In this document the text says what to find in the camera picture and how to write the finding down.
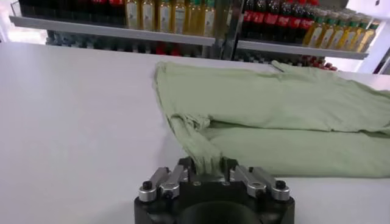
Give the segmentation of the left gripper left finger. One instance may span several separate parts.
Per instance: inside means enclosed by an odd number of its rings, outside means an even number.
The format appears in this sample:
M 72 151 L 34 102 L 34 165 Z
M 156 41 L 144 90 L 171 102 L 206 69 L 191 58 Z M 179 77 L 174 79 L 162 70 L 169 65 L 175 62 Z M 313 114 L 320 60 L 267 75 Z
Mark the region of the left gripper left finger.
M 193 174 L 194 163 L 190 157 L 180 158 L 172 170 L 168 167 L 159 167 L 140 186 L 138 199 L 144 203 L 153 202 L 159 197 L 174 199 L 180 194 L 180 183 L 189 182 Z

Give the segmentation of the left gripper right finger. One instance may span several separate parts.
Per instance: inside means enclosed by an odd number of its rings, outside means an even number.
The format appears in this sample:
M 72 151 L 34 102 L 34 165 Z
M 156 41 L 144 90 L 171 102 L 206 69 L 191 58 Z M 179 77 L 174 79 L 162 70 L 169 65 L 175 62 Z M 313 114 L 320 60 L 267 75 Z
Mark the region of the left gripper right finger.
M 226 181 L 242 182 L 250 197 L 260 198 L 269 195 L 277 201 L 289 200 L 289 187 L 283 180 L 276 180 L 261 167 L 245 167 L 235 159 L 224 157 L 224 175 Z

